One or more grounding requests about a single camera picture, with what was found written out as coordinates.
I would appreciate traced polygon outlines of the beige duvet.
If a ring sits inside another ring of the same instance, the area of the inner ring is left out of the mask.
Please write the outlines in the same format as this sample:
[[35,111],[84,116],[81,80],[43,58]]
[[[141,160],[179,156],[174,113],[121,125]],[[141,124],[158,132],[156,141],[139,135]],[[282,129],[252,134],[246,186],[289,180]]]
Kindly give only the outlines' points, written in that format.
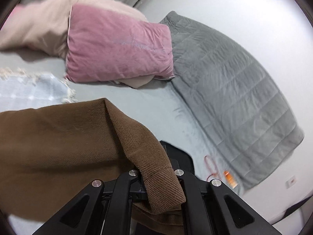
[[[66,60],[69,17],[75,4],[111,10],[147,22],[141,12],[114,0],[44,0],[15,7],[1,29],[1,50],[27,47]],[[139,88],[153,77],[139,76],[117,81]]]

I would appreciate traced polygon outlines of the light blue checked throw blanket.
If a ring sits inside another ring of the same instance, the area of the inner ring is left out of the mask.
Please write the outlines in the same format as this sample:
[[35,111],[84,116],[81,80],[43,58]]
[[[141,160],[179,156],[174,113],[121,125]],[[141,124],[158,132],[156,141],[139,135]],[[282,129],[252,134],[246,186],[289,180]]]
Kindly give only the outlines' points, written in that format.
[[1,112],[74,103],[75,96],[67,80],[51,73],[1,68]]

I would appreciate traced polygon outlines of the pink velvet pillow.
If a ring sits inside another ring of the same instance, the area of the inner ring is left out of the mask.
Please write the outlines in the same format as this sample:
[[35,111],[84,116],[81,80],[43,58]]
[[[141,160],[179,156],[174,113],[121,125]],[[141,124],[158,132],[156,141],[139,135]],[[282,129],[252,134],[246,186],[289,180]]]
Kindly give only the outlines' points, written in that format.
[[90,83],[174,76],[170,29],[85,4],[71,8],[66,76]]

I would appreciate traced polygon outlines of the white wall socket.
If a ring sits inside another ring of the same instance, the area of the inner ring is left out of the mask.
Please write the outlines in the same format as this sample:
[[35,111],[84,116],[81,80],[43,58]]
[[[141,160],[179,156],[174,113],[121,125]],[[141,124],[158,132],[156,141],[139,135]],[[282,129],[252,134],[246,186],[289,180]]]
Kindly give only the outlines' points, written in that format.
[[290,188],[297,182],[296,176],[292,176],[289,180],[286,181],[286,187]]

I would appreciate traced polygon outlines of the orange small object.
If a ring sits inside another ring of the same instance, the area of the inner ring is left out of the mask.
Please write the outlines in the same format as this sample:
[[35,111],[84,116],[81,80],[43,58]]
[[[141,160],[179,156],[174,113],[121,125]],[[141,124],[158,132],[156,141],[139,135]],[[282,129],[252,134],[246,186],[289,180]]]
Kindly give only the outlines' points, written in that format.
[[232,189],[235,189],[235,188],[237,187],[237,185],[238,185],[238,183],[237,183],[235,177],[234,177],[234,176],[231,174],[231,172],[229,172],[229,171],[224,171],[223,174],[224,174],[224,177],[225,177],[225,179],[226,179],[228,185],[229,185]]

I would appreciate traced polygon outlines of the grey bed sheet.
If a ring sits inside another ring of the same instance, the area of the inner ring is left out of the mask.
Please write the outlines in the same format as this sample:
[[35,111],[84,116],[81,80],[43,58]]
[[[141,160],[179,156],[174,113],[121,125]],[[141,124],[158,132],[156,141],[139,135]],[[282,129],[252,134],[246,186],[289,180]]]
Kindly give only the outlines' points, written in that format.
[[[1,68],[21,69],[27,73],[46,72],[65,79],[62,59],[32,50],[1,52]],[[144,125],[160,143],[170,143],[189,154],[195,174],[201,180],[224,180],[223,172],[231,170],[171,83],[154,80],[141,89],[114,83],[75,84],[68,81],[68,85],[76,92],[74,103],[108,99],[126,116]],[[32,234],[44,223],[13,214],[7,216],[17,234]]]

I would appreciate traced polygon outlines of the brown coat with fur collar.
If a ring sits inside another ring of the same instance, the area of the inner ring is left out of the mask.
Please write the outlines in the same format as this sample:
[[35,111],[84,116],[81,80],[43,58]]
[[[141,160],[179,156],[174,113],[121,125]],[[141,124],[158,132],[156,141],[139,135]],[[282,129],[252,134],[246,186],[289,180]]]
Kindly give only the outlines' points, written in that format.
[[91,181],[137,167],[148,193],[133,219],[183,234],[183,189],[163,146],[108,99],[1,113],[1,211],[45,222]]

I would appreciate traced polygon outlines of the grey quilted headboard cushion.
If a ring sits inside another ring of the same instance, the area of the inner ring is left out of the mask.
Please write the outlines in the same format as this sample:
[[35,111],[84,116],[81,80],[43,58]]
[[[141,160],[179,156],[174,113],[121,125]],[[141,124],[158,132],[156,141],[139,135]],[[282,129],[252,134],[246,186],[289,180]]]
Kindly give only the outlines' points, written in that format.
[[262,65],[225,34],[172,11],[172,84],[245,190],[270,176],[305,135]]

